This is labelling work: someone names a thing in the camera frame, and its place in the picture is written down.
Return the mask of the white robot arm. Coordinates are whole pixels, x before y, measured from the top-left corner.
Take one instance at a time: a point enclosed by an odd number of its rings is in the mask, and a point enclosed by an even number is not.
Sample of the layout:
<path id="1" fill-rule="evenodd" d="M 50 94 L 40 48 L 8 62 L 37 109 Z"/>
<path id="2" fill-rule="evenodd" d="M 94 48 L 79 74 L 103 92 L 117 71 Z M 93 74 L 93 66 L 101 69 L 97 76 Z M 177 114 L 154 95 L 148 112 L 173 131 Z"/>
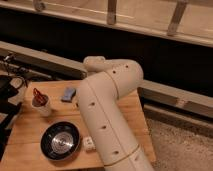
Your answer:
<path id="1" fill-rule="evenodd" d="M 90 73 L 77 87 L 80 113 L 106 171 L 154 171 L 116 101 L 143 80 L 140 64 L 129 59 L 88 56 Z"/>

